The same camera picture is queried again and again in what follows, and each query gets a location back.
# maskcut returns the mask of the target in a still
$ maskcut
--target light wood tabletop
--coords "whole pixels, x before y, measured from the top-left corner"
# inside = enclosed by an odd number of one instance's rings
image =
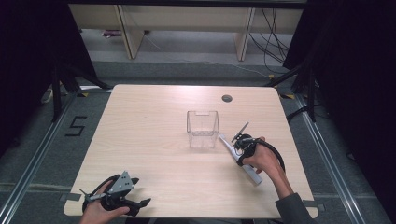
[[[223,95],[233,99],[224,102]],[[138,217],[280,217],[264,172],[256,186],[219,139],[213,148],[190,148],[189,110],[218,111],[219,132],[229,142],[249,121],[244,133],[265,136],[282,155],[294,191],[313,201],[277,92],[263,87],[116,86],[71,193],[91,192],[127,171],[140,179],[127,199],[151,198]],[[83,200],[67,201],[64,212],[81,216]],[[308,211],[318,215],[317,208]]]

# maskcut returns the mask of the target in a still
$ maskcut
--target hand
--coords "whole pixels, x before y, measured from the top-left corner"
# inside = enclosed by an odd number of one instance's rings
[[[254,155],[244,158],[242,163],[256,167],[257,174],[262,171],[267,173],[275,185],[279,199],[285,198],[293,193],[289,180],[286,178],[286,174],[280,166],[276,155],[268,147],[257,144]]]
[[[101,194],[105,191],[106,187],[111,183],[111,180],[105,183],[99,190],[97,194]],[[96,200],[87,205],[84,214],[81,217],[80,224],[90,223],[90,224],[105,224],[111,219],[120,217],[129,212],[129,207],[120,207],[112,211],[107,211],[100,203],[100,200]]]

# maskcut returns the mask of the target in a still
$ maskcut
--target transparent box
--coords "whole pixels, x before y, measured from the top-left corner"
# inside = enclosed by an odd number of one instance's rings
[[[188,111],[190,147],[214,147],[219,135],[218,111]]]

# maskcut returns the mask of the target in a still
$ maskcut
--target gray floor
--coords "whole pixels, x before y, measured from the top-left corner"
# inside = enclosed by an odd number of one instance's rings
[[[270,57],[265,63],[262,51],[251,41],[247,57],[243,62],[236,60],[232,34],[195,32],[150,32],[144,39],[137,58],[129,60],[121,37],[102,37],[103,31],[84,30],[82,36],[93,60],[99,78],[108,84],[199,84],[260,86],[270,74],[279,76],[287,71]],[[292,36],[281,35],[288,45]],[[277,48],[271,48],[279,57]],[[80,80],[81,85],[91,85]],[[289,94],[290,80],[276,88],[280,94]],[[32,184],[24,195],[11,223],[77,223],[78,217],[67,217],[63,213],[63,196],[71,189],[79,166],[91,142],[95,128],[106,106],[109,93],[91,92],[87,97],[63,97],[64,102],[72,99],[59,131],[54,136],[40,163]],[[280,99],[285,115],[298,109],[293,99]],[[20,180],[30,159],[39,148],[51,123],[52,105],[44,104],[32,116],[20,136],[21,144],[10,148],[0,159],[0,203],[4,204],[13,186]],[[68,137],[75,116],[85,116],[78,125],[85,126],[79,137]],[[317,125],[332,156],[341,171],[346,185],[353,194],[366,223],[390,223],[383,208],[373,194],[356,163],[346,154],[347,146],[338,135],[324,107],[316,108]],[[303,116],[295,117],[290,123],[296,146],[299,150],[308,182],[319,205],[319,223],[351,223],[341,197],[334,186],[328,169],[318,152]],[[179,219],[157,219],[156,223],[184,223]],[[123,223],[117,219],[113,223]]]

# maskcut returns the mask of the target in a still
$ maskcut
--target sleeve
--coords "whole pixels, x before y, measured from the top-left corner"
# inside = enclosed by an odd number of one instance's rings
[[[276,201],[276,207],[285,224],[317,223],[309,215],[298,193]]]

